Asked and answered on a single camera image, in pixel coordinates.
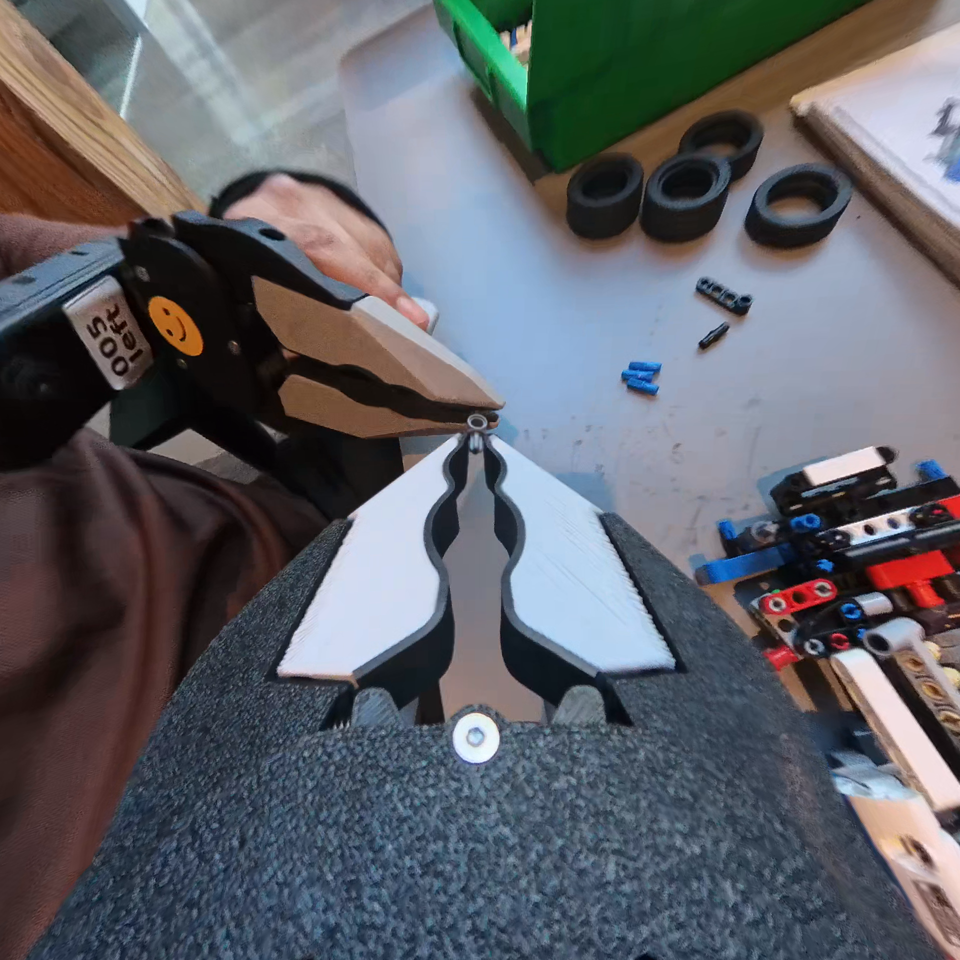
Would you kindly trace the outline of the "black rubber tyre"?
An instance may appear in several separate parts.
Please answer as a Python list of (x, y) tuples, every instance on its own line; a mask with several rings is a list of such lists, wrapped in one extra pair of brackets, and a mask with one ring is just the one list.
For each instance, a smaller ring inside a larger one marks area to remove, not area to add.
[(584, 162), (566, 188), (566, 221), (573, 234), (609, 239), (628, 230), (642, 207), (644, 171), (628, 153), (606, 152)]
[[(784, 168), (756, 189), (745, 217), (745, 231), (753, 242), (769, 248), (810, 246), (834, 231), (853, 194), (849, 177), (833, 166), (805, 163)], [(810, 201), (817, 212), (787, 218), (774, 210), (774, 203), (788, 199)]]
[(642, 231), (666, 243), (710, 233), (726, 207), (731, 182), (731, 164), (724, 156), (687, 152), (666, 159), (646, 184), (639, 213)]
[(764, 127), (754, 114), (741, 109), (726, 109), (703, 116), (693, 123), (678, 141), (678, 155), (721, 153), (730, 169), (730, 181), (736, 183), (753, 168), (762, 145)]

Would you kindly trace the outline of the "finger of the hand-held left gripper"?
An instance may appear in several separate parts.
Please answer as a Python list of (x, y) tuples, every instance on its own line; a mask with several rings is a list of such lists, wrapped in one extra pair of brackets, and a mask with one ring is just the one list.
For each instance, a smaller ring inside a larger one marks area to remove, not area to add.
[(362, 439), (463, 433), (473, 415), (498, 420), (499, 396), (459, 369), (294, 369), (277, 391), (290, 419)]
[(472, 366), (377, 297), (340, 309), (261, 277), (252, 289), (259, 316), (288, 352), (364, 371), (429, 402), (472, 411), (505, 405)]

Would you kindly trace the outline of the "green plastic bin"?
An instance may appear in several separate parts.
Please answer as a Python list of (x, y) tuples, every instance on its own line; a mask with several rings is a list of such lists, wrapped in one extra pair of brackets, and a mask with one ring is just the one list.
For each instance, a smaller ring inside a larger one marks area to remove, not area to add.
[[(438, 24), (527, 151), (562, 172), (862, 1), (438, 1)], [(529, 64), (499, 32), (533, 22)]]

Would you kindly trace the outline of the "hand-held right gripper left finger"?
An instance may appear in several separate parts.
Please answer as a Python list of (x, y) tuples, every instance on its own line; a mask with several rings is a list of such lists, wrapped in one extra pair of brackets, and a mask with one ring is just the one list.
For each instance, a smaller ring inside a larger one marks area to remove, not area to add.
[(438, 685), (454, 644), (444, 559), (469, 458), (465, 437), (450, 438), (354, 511), (278, 678), (387, 690), (398, 707)]

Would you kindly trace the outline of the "person's left hand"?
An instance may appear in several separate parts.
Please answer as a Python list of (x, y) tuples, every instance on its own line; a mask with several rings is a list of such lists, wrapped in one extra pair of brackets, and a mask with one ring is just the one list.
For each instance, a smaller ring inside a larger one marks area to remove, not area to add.
[(429, 329), (429, 314), (402, 287), (402, 259), (388, 232), (329, 186), (270, 174), (223, 210), (223, 217), (270, 225), (330, 279), (378, 298), (418, 328)]

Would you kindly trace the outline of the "wooden cabinet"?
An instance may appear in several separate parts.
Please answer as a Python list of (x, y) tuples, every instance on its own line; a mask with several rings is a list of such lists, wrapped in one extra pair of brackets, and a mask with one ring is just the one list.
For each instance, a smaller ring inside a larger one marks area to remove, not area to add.
[(1, 3), (1, 212), (118, 227), (199, 210), (174, 170)]

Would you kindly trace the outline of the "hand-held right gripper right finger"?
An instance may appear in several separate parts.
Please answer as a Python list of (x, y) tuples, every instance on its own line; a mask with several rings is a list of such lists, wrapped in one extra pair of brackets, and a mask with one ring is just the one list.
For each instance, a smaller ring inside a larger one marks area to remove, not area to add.
[(496, 436), (484, 467), (508, 557), (500, 648), (510, 676), (558, 707), (574, 687), (604, 691), (614, 679), (674, 672), (677, 658), (603, 511)]

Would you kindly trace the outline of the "brick model race car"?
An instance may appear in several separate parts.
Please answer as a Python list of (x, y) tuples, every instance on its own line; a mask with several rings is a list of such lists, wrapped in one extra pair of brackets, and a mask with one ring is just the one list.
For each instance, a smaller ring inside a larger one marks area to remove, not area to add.
[(946, 958), (959, 946), (959, 496), (935, 461), (899, 486), (869, 446), (786, 474), (773, 510), (717, 523), (733, 583), (775, 671), (816, 664), (834, 785)]

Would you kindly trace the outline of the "open instruction booklet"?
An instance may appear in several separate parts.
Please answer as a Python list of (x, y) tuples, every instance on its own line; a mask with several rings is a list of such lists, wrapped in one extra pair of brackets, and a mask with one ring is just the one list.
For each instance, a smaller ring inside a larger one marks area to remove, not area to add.
[(792, 98), (860, 189), (959, 283), (959, 26)]

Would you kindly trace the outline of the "black angled brick beam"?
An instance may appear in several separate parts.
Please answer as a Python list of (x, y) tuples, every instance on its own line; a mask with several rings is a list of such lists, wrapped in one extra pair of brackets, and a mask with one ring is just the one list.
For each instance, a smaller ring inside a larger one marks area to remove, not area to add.
[(751, 294), (739, 294), (725, 284), (710, 277), (698, 278), (695, 291), (714, 305), (735, 316), (745, 316), (751, 309), (754, 298)]

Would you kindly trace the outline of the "person's black trousers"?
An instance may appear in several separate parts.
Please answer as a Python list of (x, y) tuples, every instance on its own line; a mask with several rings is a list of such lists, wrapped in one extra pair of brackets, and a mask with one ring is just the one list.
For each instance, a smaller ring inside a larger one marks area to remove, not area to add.
[(402, 474), (398, 438), (358, 438), (313, 424), (282, 439), (267, 470), (326, 522), (346, 519)]

